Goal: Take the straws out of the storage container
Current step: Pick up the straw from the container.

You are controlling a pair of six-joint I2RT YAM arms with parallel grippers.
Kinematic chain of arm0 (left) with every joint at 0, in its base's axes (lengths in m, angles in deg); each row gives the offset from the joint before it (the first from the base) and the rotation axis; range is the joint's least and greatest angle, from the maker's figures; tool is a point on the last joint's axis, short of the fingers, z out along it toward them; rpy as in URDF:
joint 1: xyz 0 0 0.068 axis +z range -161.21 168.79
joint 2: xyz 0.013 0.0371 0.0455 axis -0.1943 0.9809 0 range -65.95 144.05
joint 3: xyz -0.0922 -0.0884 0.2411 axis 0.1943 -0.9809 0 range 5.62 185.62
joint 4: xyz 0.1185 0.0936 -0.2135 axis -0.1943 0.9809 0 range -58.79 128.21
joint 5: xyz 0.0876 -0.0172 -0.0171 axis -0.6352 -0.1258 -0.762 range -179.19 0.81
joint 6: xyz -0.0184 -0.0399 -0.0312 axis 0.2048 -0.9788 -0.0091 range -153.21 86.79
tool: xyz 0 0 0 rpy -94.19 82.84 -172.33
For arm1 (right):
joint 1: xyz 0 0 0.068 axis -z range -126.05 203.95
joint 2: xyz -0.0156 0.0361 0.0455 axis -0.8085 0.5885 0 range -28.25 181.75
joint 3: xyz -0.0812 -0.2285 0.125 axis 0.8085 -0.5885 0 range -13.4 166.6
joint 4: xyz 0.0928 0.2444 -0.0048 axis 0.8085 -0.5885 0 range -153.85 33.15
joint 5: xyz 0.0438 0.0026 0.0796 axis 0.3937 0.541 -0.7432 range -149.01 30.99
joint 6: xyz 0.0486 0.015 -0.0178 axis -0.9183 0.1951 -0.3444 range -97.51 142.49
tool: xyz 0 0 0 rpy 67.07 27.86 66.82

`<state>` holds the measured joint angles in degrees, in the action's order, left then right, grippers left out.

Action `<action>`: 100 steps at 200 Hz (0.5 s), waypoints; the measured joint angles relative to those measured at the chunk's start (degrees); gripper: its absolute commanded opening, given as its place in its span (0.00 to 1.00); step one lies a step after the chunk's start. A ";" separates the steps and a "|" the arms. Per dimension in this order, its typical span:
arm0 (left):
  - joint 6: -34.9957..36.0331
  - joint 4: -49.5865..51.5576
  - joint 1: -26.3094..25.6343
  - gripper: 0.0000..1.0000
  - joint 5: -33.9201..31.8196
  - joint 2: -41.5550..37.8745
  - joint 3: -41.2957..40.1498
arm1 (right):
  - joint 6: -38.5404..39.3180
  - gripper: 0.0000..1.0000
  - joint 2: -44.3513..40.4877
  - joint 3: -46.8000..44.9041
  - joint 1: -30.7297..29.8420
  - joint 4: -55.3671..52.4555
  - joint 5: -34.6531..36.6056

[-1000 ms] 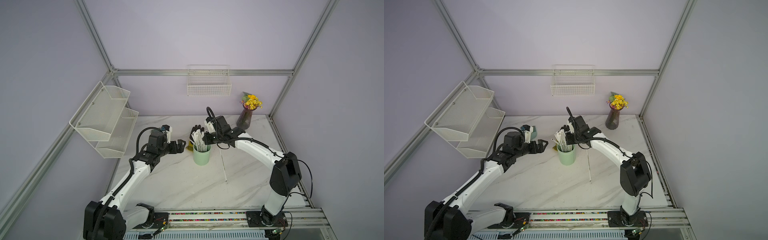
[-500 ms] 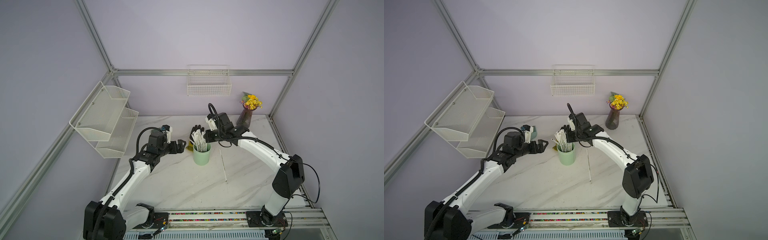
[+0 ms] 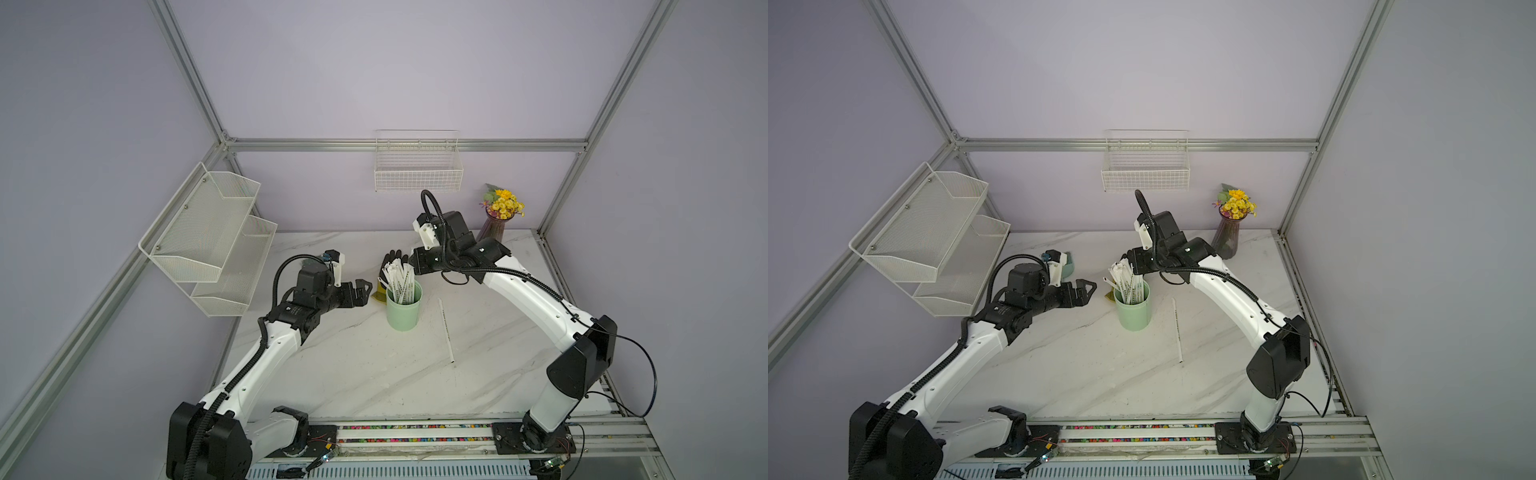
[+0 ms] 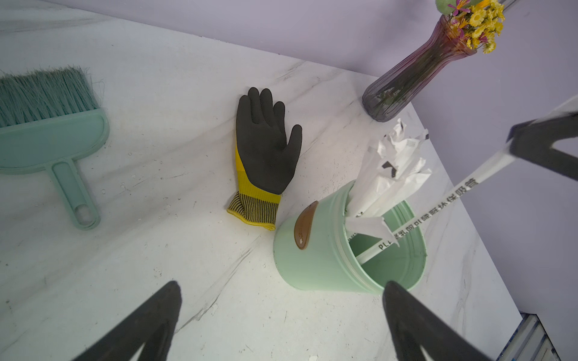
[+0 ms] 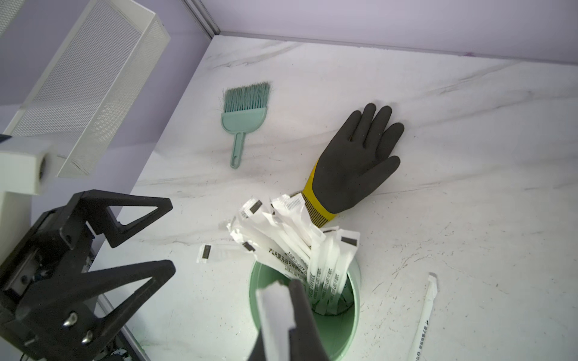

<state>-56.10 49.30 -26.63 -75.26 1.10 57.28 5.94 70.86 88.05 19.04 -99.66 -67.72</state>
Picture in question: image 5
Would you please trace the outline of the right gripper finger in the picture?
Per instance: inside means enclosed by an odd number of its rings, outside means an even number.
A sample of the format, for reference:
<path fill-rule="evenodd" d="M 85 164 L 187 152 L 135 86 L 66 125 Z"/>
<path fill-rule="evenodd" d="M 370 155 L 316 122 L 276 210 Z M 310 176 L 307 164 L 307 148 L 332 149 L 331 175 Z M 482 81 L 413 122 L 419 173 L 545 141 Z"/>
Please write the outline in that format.
<path fill-rule="evenodd" d="M 294 318 L 297 327 L 290 331 L 290 360 L 328 360 L 329 357 L 322 345 L 318 328 L 315 324 L 311 305 L 300 281 L 291 281 L 288 286 L 294 307 Z M 250 360 L 266 360 L 262 336 L 257 341 L 248 357 Z"/>

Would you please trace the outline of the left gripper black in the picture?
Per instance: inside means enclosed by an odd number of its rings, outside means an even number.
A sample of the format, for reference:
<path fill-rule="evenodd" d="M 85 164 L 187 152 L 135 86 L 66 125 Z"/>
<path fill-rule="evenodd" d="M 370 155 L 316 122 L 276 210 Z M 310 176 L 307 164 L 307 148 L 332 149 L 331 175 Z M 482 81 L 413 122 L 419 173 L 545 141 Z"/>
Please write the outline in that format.
<path fill-rule="evenodd" d="M 1 267 L 1 303 L 13 314 L 2 336 L 32 358 L 92 360 L 176 273 L 170 260 L 83 270 L 95 234 L 116 248 L 169 213 L 169 198 L 89 190 L 71 202 L 43 213 Z M 113 207 L 153 210 L 122 224 Z M 137 281 L 143 285 L 103 318 L 85 305 Z"/>

